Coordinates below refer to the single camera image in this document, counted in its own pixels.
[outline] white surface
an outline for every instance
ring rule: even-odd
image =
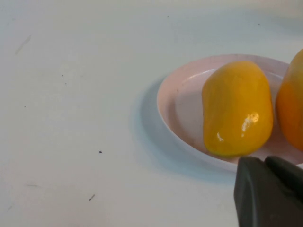
[[[155,101],[186,62],[302,48],[302,1],[239,2],[2,0],[0,226],[237,226],[234,175],[166,140]]]
[[[223,54],[210,56],[183,65],[161,83],[157,95],[159,115],[166,125],[171,139],[185,152],[228,171],[237,171],[239,157],[223,158],[207,151],[203,141],[203,105],[201,91],[206,80],[223,65],[233,61],[252,61],[265,73],[270,87],[273,109],[276,95],[288,64],[271,58],[249,54]],[[274,111],[274,126],[267,142],[251,154],[265,160],[267,156],[279,156],[293,164],[303,163],[303,152],[291,146],[285,139]]]

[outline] table surface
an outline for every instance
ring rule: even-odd
[[[156,93],[209,55],[290,62],[302,10],[301,0],[2,0],[0,226],[237,226],[235,175],[167,139]]]

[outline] oval plate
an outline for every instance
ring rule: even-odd
[[[186,152],[210,164],[236,172],[239,157],[223,158],[210,154],[203,142],[203,107],[201,91],[207,78],[219,67],[232,62],[247,60],[256,63],[269,81],[272,103],[281,85],[288,64],[270,58],[228,54],[203,58],[174,71],[162,82],[157,96],[159,114],[172,139]],[[267,143],[251,154],[264,160],[267,156],[279,156],[295,165],[303,163],[303,152],[287,143],[275,116],[272,135]]]

